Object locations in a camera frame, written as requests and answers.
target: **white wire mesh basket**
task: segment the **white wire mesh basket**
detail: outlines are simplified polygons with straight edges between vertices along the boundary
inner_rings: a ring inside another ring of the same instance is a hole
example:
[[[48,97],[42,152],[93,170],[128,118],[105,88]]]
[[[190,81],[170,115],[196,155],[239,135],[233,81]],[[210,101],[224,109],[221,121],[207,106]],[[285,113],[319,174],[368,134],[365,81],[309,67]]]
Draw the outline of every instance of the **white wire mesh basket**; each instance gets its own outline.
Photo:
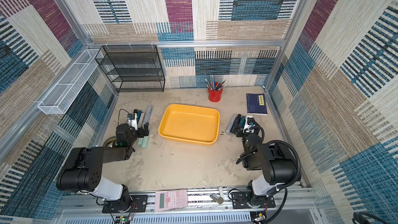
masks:
[[[76,96],[97,67],[98,49],[88,49],[76,58],[72,66],[44,97],[38,108],[45,114],[65,114]]]

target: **black cable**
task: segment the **black cable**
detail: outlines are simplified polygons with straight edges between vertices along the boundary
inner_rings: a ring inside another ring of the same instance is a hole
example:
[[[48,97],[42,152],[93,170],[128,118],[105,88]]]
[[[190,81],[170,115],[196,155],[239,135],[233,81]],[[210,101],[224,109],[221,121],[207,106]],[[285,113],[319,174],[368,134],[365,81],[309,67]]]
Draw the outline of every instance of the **black cable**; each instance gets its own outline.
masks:
[[[136,204],[135,202],[133,202],[132,204],[134,204],[134,205],[132,206],[129,215],[127,216],[127,222],[126,222],[126,224],[129,224],[129,223],[132,221],[132,219],[134,218],[135,214],[137,213],[137,209],[138,209],[137,204]],[[132,217],[131,217],[131,220],[129,220],[129,217],[130,217],[130,215],[131,215],[131,212],[132,212],[132,209],[133,209],[133,208],[135,209],[135,211],[134,211],[134,214],[133,214]]]
[[[105,201],[105,206],[108,208],[108,211],[109,211],[109,213],[111,214],[111,217],[112,217],[112,220],[113,220],[113,223],[116,223],[116,221],[115,221],[115,218],[113,217],[113,215],[112,215],[112,213],[111,213],[111,210],[110,210],[110,208],[109,208],[109,206],[108,206],[108,204],[106,204],[106,201]]]
[[[98,203],[98,199],[99,199],[99,197],[97,197],[97,200],[96,200],[97,205],[103,206],[104,204],[99,204],[99,203]]]
[[[88,151],[88,152],[86,153],[86,155],[84,156],[83,162],[82,162],[82,164],[80,165],[79,173],[77,174],[77,179],[76,179],[77,191],[80,191],[80,187],[79,187],[80,172],[82,171],[82,168],[83,168],[83,166],[84,166],[84,162],[86,161],[86,158],[87,158],[87,156],[88,156],[89,153],[90,153],[90,151]]]
[[[284,188],[284,190],[285,190],[285,196],[283,197],[283,201],[282,201],[281,205],[279,206],[278,210],[274,213],[273,216],[271,216],[271,218],[266,220],[263,224],[270,223],[281,212],[283,206],[285,205],[286,199],[287,199],[287,188]]]
[[[377,217],[377,216],[375,216],[375,215],[373,215],[373,214],[369,214],[369,213],[366,213],[366,212],[359,212],[358,215],[366,215],[366,216],[368,216],[368,217],[370,217],[370,218],[373,218],[373,219],[375,219],[375,220],[380,221],[381,223],[388,224],[388,222],[386,222],[386,221],[383,220],[383,219],[380,219],[379,217]]]
[[[229,194],[230,194],[233,190],[237,190],[237,191],[241,192],[239,189],[236,189],[236,188],[230,189],[230,191],[228,191],[227,196],[228,196],[228,198],[229,198],[231,201],[232,201],[232,199],[231,199],[231,197],[229,197]]]
[[[251,150],[251,151],[252,151],[251,153],[247,153],[247,154],[245,154],[245,155],[241,155],[241,156],[238,158],[238,160],[236,161],[235,164],[239,164],[240,162],[243,161],[243,159],[247,158],[248,156],[254,155],[254,154],[255,154],[255,151],[253,151],[253,150]]]
[[[259,130],[261,131],[261,142],[260,142],[260,144],[262,144],[263,141],[264,141],[264,129],[263,129],[259,124],[257,124],[256,121],[253,121],[253,123],[254,123],[256,126],[252,126],[252,127],[248,128],[248,129],[245,129],[244,132],[246,132],[246,130],[259,129]],[[256,153],[256,151],[257,151],[257,147],[254,147],[253,149],[251,149],[251,150],[249,150],[249,151],[247,151],[247,152],[244,152],[242,155],[239,156],[239,158],[238,158],[238,160],[236,161],[235,164],[239,164],[239,163],[242,162],[243,159],[245,159],[246,157],[251,156],[251,155],[254,155],[254,154]]]
[[[267,219],[268,203],[267,203],[267,202],[264,202],[264,204],[265,204],[265,206],[266,206],[266,208],[264,209],[264,215],[266,216],[266,219]]]
[[[120,111],[122,111],[122,110],[127,112],[125,109],[122,109],[122,108],[119,109],[119,115],[117,117],[117,125],[119,125]]]

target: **black metal mesh shelf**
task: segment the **black metal mesh shelf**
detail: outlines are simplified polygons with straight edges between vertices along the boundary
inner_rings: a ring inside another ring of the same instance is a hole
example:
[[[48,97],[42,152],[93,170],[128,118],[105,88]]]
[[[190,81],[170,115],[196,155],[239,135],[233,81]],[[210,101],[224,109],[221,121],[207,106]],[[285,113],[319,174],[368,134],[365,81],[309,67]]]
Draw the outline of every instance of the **black metal mesh shelf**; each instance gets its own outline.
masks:
[[[115,68],[107,75],[123,75],[123,76],[134,76],[134,75],[163,75],[161,68]]]
[[[147,81],[161,81],[163,76],[151,76],[151,75],[134,75],[134,76],[119,76],[112,82],[147,82]]]
[[[154,45],[102,46],[97,63],[117,92],[162,92],[164,73]]]

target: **pink calculator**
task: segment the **pink calculator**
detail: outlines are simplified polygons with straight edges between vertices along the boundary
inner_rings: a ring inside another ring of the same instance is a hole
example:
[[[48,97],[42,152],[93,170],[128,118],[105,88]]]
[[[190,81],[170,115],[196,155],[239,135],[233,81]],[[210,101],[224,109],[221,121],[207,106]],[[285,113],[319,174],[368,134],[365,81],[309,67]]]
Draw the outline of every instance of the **pink calculator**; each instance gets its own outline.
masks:
[[[155,193],[155,212],[186,206],[188,206],[188,192],[186,189]]]

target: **yellow book label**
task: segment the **yellow book label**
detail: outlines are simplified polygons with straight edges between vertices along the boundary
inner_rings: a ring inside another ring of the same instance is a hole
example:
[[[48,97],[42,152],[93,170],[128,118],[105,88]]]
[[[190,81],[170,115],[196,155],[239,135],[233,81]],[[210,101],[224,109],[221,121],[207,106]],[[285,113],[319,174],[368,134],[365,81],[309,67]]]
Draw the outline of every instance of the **yellow book label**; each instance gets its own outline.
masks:
[[[260,106],[264,106],[264,96],[263,95],[258,96],[258,102],[260,102]]]

